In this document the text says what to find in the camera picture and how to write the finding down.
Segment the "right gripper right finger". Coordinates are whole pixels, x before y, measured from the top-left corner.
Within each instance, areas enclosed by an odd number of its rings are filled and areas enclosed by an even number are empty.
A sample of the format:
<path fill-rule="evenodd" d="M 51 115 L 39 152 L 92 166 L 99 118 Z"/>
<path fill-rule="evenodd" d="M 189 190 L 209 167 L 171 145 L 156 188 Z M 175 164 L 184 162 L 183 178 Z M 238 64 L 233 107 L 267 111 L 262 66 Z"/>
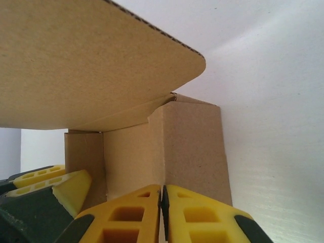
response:
<path fill-rule="evenodd" d="M 168 243 L 274 243 L 250 214 L 179 186 L 163 187 L 161 209 Z"/>

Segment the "brown cardboard box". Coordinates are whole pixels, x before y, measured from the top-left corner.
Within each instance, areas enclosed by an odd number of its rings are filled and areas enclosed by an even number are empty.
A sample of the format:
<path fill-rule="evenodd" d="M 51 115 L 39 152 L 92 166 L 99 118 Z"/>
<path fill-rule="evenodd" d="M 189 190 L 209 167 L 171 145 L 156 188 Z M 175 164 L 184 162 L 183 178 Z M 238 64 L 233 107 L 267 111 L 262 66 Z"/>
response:
<path fill-rule="evenodd" d="M 84 208 L 149 184 L 232 203 L 220 108 L 175 93 L 205 68 L 113 0 L 0 0 L 0 127 L 68 129 Z"/>

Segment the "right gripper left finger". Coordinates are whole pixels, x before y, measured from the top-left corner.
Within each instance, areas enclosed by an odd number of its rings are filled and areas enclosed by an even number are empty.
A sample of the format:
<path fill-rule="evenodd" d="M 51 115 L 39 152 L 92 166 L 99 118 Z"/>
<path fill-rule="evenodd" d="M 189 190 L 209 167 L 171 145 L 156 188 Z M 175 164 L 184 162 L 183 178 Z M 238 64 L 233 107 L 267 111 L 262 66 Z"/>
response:
<path fill-rule="evenodd" d="M 160 186 L 149 185 L 88 208 L 55 243 L 158 243 Z"/>

